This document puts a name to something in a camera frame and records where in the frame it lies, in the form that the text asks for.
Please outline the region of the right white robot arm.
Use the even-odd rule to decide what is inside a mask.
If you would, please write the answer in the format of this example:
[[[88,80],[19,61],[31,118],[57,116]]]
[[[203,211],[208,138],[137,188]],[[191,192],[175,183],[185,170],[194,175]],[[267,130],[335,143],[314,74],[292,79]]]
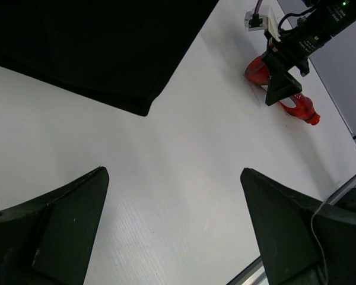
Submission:
[[[356,0],[304,1],[308,8],[288,13],[278,23],[278,38],[265,31],[267,49],[262,55],[269,78],[265,103],[271,106],[302,92],[289,73],[297,67],[301,76],[309,72],[308,57],[356,21]]]

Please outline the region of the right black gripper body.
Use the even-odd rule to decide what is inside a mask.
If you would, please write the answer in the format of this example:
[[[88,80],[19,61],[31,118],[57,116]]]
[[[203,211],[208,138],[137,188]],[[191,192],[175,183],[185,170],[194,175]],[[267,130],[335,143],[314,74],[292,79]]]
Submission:
[[[266,38],[266,51],[262,55],[262,61],[270,71],[277,71],[285,74],[291,68],[296,67],[303,77],[310,72],[309,62],[306,57],[300,59],[293,55],[272,35],[267,35]]]

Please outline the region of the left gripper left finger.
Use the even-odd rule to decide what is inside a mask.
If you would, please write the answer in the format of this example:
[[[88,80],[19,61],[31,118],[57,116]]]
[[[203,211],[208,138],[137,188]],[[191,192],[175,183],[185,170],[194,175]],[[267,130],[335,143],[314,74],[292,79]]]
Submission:
[[[109,186],[98,167],[0,211],[0,284],[83,284]]]

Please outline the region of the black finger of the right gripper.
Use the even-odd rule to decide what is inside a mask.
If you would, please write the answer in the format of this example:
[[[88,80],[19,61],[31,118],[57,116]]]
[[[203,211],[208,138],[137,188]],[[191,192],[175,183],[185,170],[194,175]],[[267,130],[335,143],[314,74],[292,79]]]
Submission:
[[[265,104],[271,106],[280,100],[302,92],[301,84],[287,71],[268,67],[269,80]]]

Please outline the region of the red dish soap bottle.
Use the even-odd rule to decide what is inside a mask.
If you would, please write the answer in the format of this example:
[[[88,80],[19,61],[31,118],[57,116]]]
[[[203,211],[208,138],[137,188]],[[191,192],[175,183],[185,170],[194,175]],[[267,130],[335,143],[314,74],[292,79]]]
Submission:
[[[250,82],[268,91],[269,71],[258,56],[247,66],[244,76]],[[310,125],[317,125],[320,115],[315,111],[312,100],[302,93],[292,95],[279,101],[280,106],[291,116]]]

